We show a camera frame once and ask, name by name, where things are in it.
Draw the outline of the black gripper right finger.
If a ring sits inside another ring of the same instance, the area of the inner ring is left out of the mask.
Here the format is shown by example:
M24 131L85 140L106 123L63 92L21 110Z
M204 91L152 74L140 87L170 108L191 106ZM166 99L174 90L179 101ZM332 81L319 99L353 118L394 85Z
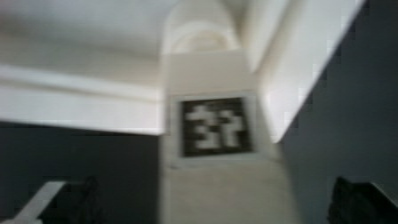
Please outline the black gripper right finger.
M398 224L398 202L371 182L335 178L328 224Z

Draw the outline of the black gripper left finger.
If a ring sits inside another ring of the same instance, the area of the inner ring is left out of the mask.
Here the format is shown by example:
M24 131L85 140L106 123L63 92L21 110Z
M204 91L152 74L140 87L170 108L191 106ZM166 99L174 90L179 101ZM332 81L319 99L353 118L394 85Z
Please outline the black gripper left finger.
M92 176L65 183L39 215L42 224L103 224L97 188Z

